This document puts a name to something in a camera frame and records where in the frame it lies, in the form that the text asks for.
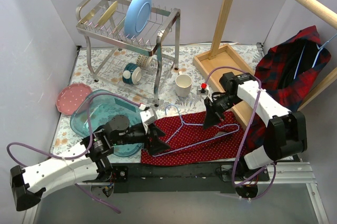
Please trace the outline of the light blue wire hanger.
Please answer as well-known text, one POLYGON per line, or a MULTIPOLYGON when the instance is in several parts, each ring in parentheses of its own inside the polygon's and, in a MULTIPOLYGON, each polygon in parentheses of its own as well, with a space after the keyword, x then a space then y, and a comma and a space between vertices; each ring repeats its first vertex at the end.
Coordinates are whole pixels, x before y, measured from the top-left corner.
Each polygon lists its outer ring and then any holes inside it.
MULTIPOLYGON (((184 126, 203 126, 203 124, 194 124, 194 123, 186 123, 180 113, 180 110, 178 109, 178 107, 176 105, 173 105, 173 104, 169 104, 165 107, 164 109, 164 112, 165 112, 165 115, 167 115, 167 109, 169 107, 173 106, 176 110, 177 110, 177 113, 178 113, 178 117, 180 119, 180 127, 169 137, 169 139, 166 141, 166 143, 168 143, 184 126)), ((206 143, 206 142, 209 142, 211 140, 215 140, 215 139, 218 139, 218 138, 221 138, 223 136, 227 136, 227 135, 230 135, 230 134, 233 134, 233 133, 236 133, 239 131, 240 129, 240 125, 239 124, 226 124, 226 125, 223 125, 223 126, 218 126, 218 125, 215 125, 216 128, 218 129, 224 129, 225 127, 228 127, 228 126, 236 126, 236 129, 233 130, 233 131, 230 131, 230 132, 223 132, 223 131, 219 131, 217 135, 215 135, 214 137, 211 137, 209 139, 206 139, 206 140, 202 140, 202 141, 199 141, 199 142, 196 142, 196 143, 193 143, 191 145, 187 145, 187 146, 184 146, 184 147, 181 147, 181 148, 178 148, 178 149, 174 149, 174 150, 170 150, 170 151, 167 151, 167 152, 163 152, 163 153, 160 153, 160 154, 153 154, 152 156, 153 157, 160 157, 160 156, 164 156, 164 155, 168 155, 168 154, 171 154, 171 153, 175 153, 177 151, 180 151, 180 150, 184 150, 184 149, 188 149, 188 148, 191 148, 191 147, 194 147, 194 146, 197 146, 197 145, 200 145, 200 144, 203 144, 203 143, 206 143)))
MULTIPOLYGON (((326 47, 326 45, 327 45, 330 41, 332 41, 335 37, 336 37, 336 34, 333 35, 329 40, 327 40, 322 46, 319 46, 318 44, 316 44, 316 47, 317 47, 318 51, 317 51, 317 54, 316 54, 316 56, 315 56, 315 58, 314 58, 314 61, 313 61, 313 64, 312 64, 312 68, 315 66, 315 64, 316 64, 316 62, 317 62, 317 60, 318 60, 318 58, 319 58, 319 55, 320 55, 321 51, 323 51, 323 49, 326 47)), ((299 67, 300 67, 301 59, 302 59, 302 57, 303 57, 303 53, 304 53, 304 51, 305 51, 306 44, 307 44, 307 42, 304 43, 304 46, 303 46, 303 48, 302 48, 301 55, 300 55, 300 57, 299 57, 299 61, 298 61, 297 66, 296 66, 296 69, 295 69, 295 73, 294 73, 293 79, 295 79, 295 78, 297 77, 297 75, 298 75, 298 70, 299 70, 299 67)))

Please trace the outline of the red polka dot cloth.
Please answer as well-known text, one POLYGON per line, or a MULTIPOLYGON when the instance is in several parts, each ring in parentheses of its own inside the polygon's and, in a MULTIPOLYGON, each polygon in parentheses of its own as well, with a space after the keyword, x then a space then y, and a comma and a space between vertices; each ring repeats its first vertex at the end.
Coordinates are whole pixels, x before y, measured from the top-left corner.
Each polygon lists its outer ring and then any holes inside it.
MULTIPOLYGON (((218 124, 218 126, 223 126, 226 124, 239 124, 233 112, 227 111, 224 114, 225 120, 218 124)), ((202 124, 204 122, 205 112, 186 114, 182 117, 186 123, 202 124)), ((161 137, 160 140, 166 142, 169 137, 180 127, 181 123, 178 116, 171 116, 157 120, 155 125, 165 132, 166 136, 161 137)), ((167 151, 209 139, 217 135, 219 131, 230 132, 235 129, 236 126, 228 126, 224 129, 218 129, 215 126, 208 129, 204 129, 203 126, 184 126, 168 142, 171 148, 167 151)), ((236 133, 168 155, 153 157, 148 153, 148 151, 142 150, 141 163, 154 166, 180 166, 197 162, 234 158, 236 157, 243 135, 244 130, 240 125, 240 129, 236 133)))

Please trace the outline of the red plaid skirt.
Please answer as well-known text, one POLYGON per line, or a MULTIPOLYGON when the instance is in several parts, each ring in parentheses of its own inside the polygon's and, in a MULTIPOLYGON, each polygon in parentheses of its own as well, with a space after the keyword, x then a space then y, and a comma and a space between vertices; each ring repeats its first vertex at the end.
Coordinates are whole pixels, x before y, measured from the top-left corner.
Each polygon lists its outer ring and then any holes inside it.
POLYGON ((298 110, 318 74, 331 59, 330 52, 324 48, 312 68, 318 51, 316 44, 322 46, 320 35, 315 25, 309 26, 285 42, 270 48, 256 66, 254 76, 261 81, 262 88, 292 112, 298 110), (298 75, 293 79, 305 42, 307 44, 298 75))

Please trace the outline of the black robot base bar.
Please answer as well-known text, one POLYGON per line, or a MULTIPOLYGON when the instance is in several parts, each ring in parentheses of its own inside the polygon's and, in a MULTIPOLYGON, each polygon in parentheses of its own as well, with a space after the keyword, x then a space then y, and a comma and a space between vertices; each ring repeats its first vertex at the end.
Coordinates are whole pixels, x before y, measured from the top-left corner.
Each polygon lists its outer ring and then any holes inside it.
POLYGON ((234 194, 231 175, 232 161, 202 162, 175 167, 143 164, 122 164, 128 168, 127 178, 114 184, 113 192, 203 192, 234 194))

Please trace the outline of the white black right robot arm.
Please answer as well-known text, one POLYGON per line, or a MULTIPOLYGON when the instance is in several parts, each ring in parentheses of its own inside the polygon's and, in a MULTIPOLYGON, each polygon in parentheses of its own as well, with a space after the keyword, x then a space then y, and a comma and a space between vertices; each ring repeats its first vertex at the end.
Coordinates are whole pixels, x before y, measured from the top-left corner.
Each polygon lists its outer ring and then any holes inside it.
POLYGON ((219 82, 224 89, 222 93, 209 94, 207 83, 200 88, 200 93, 206 95, 205 129, 224 121, 225 111, 241 101, 253 108, 252 114, 258 115, 266 128, 263 145, 235 159, 232 171, 235 172, 240 165, 238 173, 243 180, 253 179, 259 168, 307 150, 306 122, 301 112, 292 112, 280 105, 250 73, 235 75, 228 72, 219 82))

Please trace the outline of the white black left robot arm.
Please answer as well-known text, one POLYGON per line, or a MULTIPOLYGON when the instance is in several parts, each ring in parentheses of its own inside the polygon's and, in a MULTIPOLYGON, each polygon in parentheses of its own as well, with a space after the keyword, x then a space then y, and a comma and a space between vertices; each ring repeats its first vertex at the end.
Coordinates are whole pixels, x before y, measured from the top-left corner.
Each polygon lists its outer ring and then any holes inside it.
POLYGON ((117 145, 143 144, 150 155, 164 152, 169 144, 161 141, 165 133, 154 120, 131 126, 124 115, 114 116, 90 136, 68 151, 33 166, 10 169, 10 184, 17 211, 30 209, 41 199, 81 182, 126 182, 128 168, 110 163, 108 156, 117 145))

